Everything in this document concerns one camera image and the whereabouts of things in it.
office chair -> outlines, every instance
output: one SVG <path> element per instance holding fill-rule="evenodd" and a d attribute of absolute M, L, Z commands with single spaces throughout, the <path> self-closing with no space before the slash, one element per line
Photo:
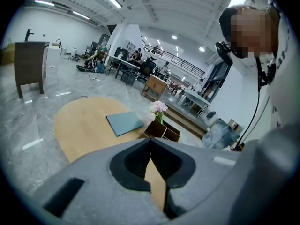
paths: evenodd
<path fill-rule="evenodd" d="M 146 83 L 150 74 L 152 74 L 153 69 L 156 67 L 156 64 L 153 61 L 156 61 L 157 59 L 151 57 L 147 58 L 147 60 L 142 64 L 142 67 L 140 69 L 140 75 L 137 77 L 138 79 L 143 79 L 143 83 Z"/>

wooden platform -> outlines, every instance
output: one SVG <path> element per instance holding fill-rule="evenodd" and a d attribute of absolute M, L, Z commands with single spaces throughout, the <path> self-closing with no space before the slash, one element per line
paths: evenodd
<path fill-rule="evenodd" d="M 194 123 L 192 120 L 187 118 L 184 114 L 180 111 L 176 110 L 174 107 L 168 105 L 168 109 L 164 114 L 176 122 L 177 124 L 184 127 L 187 131 L 191 132 L 192 134 L 196 135 L 199 138 L 202 138 L 206 133 L 206 129 L 200 127 L 198 124 Z"/>

marble floor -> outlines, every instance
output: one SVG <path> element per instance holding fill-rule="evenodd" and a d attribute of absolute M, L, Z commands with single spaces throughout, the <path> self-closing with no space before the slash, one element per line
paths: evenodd
<path fill-rule="evenodd" d="M 58 64 L 47 65 L 44 94 L 38 84 L 22 86 L 19 99 L 15 85 L 14 66 L 0 66 L 0 162 L 4 171 L 18 188 L 31 195 L 47 178 L 68 165 L 54 136 L 54 118 L 68 102 L 92 96 L 114 98 L 129 107 L 144 120 L 151 103 L 141 96 L 143 84 L 135 81 L 125 86 L 110 75 L 92 75 L 78 71 L 62 56 Z M 180 132 L 180 143 L 201 146 L 198 137 L 165 117 Z"/>

wooden box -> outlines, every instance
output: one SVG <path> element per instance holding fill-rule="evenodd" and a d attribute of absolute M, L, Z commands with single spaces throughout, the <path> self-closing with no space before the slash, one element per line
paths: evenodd
<path fill-rule="evenodd" d="M 153 138 L 160 137 L 170 141 L 178 142 L 180 138 L 180 131 L 172 127 L 170 124 L 164 121 L 161 124 L 155 120 L 150 123 L 146 130 L 141 134 L 139 138 Z"/>

